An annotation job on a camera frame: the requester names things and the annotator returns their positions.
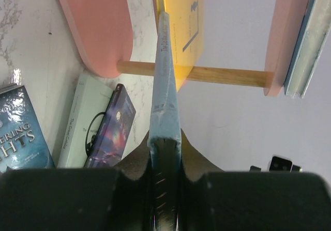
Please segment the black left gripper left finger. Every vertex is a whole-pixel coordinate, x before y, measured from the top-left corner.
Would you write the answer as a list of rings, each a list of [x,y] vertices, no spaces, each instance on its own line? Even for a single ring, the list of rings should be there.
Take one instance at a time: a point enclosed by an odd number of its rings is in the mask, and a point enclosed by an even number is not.
[[[152,230],[147,141],[112,168],[1,175],[1,230]]]

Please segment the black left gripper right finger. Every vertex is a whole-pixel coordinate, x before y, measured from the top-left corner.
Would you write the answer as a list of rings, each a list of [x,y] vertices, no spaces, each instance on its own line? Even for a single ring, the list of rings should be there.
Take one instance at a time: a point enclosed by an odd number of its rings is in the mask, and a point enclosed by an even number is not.
[[[306,172],[225,172],[182,135],[180,230],[330,230],[330,186]]]

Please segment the light blue Old Man book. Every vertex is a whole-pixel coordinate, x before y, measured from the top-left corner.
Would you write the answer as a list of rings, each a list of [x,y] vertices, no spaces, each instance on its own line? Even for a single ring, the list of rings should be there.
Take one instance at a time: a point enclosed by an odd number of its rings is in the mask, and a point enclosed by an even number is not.
[[[182,136],[170,41],[170,16],[164,11],[159,15],[147,145],[152,162],[155,229],[176,230]]]

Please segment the yellow book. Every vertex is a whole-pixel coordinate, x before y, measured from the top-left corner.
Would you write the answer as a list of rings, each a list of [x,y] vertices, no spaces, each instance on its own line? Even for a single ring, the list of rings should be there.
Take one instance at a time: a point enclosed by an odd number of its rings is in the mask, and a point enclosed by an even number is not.
[[[155,0],[158,14],[170,16],[176,88],[180,89],[204,48],[204,0]]]

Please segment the teal underwater cover book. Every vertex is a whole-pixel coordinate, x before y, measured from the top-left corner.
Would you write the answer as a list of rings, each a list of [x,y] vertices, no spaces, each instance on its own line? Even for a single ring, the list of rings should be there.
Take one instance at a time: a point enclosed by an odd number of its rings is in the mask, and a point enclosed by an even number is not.
[[[286,96],[305,96],[329,32],[330,0],[309,0],[284,82]]]

